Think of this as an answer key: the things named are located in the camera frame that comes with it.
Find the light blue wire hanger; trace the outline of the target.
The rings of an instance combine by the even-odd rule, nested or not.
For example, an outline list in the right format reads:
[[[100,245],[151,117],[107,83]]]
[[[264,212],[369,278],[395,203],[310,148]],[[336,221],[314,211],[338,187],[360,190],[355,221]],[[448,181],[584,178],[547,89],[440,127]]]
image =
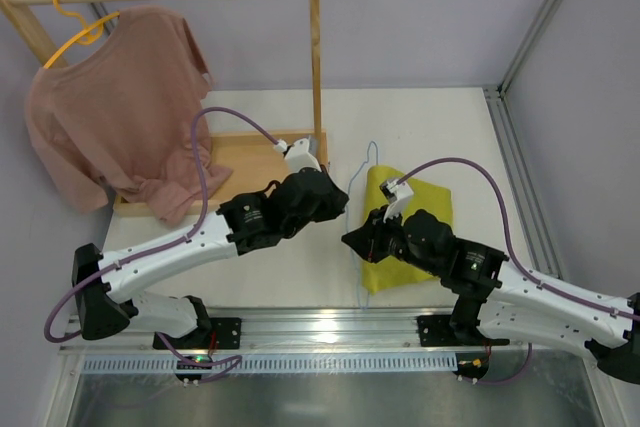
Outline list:
[[[375,140],[370,140],[365,150],[365,157],[351,174],[347,183],[347,194],[350,201],[345,210],[345,233],[356,226],[362,212],[362,181],[366,180],[366,170],[372,165],[378,165],[380,159],[379,146]],[[363,286],[361,261],[353,251],[349,251],[350,265],[355,275],[355,299],[358,309],[364,311],[369,307],[369,293]]]

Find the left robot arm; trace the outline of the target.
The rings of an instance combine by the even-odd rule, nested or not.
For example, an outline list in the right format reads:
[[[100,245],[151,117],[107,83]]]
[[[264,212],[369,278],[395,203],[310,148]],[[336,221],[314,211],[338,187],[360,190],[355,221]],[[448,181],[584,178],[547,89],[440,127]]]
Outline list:
[[[304,168],[262,191],[239,194],[207,214],[194,232],[178,231],[121,251],[76,249],[72,284],[80,335],[94,341],[129,327],[173,339],[209,328],[202,301],[166,297],[148,287],[202,264],[271,248],[310,223],[341,216],[349,197],[323,170]]]

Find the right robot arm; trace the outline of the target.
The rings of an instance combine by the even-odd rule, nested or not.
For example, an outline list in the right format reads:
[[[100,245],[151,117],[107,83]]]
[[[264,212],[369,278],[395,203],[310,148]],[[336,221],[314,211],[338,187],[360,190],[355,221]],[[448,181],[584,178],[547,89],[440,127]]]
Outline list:
[[[495,248],[462,239],[424,210],[388,219],[373,210],[342,241],[361,259],[389,257],[437,277],[457,300],[449,331],[462,345],[523,341],[595,362],[627,383],[639,381],[639,297],[607,297],[519,270]]]

